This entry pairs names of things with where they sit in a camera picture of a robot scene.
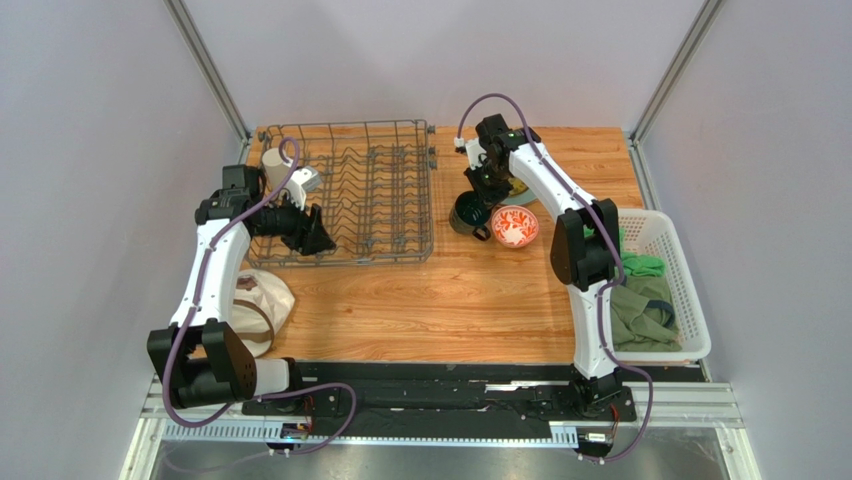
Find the dark green ceramic mug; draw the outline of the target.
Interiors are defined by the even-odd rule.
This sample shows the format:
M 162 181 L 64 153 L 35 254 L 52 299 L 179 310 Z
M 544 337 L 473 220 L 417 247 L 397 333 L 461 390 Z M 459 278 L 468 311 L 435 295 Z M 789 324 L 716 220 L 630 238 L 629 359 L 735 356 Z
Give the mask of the dark green ceramic mug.
M 470 235 L 485 242 L 491 238 L 490 218 L 491 210 L 479 195 L 474 191 L 466 191 L 457 197 L 450 209 L 449 225 L 458 234 Z

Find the light blue flower plate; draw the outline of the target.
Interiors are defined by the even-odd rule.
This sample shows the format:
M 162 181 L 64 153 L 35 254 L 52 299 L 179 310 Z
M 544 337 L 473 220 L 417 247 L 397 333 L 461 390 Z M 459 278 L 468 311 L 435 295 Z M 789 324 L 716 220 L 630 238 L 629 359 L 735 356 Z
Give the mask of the light blue flower plate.
M 501 206 L 526 206 L 537 200 L 534 192 L 520 179 L 510 178 L 509 184 L 509 195 L 500 203 Z

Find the white red patterned bowl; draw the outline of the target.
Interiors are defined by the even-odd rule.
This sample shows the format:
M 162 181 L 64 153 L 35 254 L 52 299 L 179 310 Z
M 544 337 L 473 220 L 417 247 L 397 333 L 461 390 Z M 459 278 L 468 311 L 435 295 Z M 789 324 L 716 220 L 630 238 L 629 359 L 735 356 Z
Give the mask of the white red patterned bowl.
M 536 215 L 523 206 L 503 206 L 491 215 L 492 236 L 507 248 L 523 248 L 539 235 L 540 223 Z

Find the beige ceramic cup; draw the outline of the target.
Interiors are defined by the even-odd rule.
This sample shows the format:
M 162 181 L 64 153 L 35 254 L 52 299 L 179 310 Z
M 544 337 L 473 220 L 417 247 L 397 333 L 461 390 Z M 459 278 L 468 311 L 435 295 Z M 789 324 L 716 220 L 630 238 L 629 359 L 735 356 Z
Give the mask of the beige ceramic cup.
M 282 156 L 278 148 L 265 151 L 261 157 L 261 165 L 270 191 L 274 191 L 282 181 L 286 180 L 284 187 L 279 190 L 279 196 L 283 195 L 296 179 L 295 173 L 290 175 L 293 159 L 287 155 Z

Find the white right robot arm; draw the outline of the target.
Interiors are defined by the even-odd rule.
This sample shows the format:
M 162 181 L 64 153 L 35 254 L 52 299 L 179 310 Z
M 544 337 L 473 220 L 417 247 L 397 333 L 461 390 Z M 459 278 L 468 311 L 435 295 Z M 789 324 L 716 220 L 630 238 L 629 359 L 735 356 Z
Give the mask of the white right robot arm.
M 550 265 L 570 297 L 579 379 L 569 396 L 575 412 L 595 418 L 622 392 L 613 353 L 611 294 L 620 278 L 619 213 L 610 199 L 584 191 L 553 160 L 533 131 L 510 128 L 501 115 L 484 118 L 471 140 L 456 137 L 473 191 L 488 208 L 508 197 L 517 178 L 554 221 Z

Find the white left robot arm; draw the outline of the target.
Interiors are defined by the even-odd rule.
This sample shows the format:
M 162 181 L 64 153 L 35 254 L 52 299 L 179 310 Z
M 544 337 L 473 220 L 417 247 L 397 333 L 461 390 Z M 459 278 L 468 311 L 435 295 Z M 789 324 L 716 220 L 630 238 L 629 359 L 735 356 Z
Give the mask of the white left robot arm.
M 168 327 L 150 332 L 147 352 L 174 409 L 252 400 L 289 389 L 295 365 L 257 359 L 230 324 L 239 267 L 252 239 L 277 237 L 302 256 L 336 247 L 318 204 L 294 194 L 264 195 L 263 172 L 226 166 L 222 186 L 195 211 L 196 253 L 187 288 Z

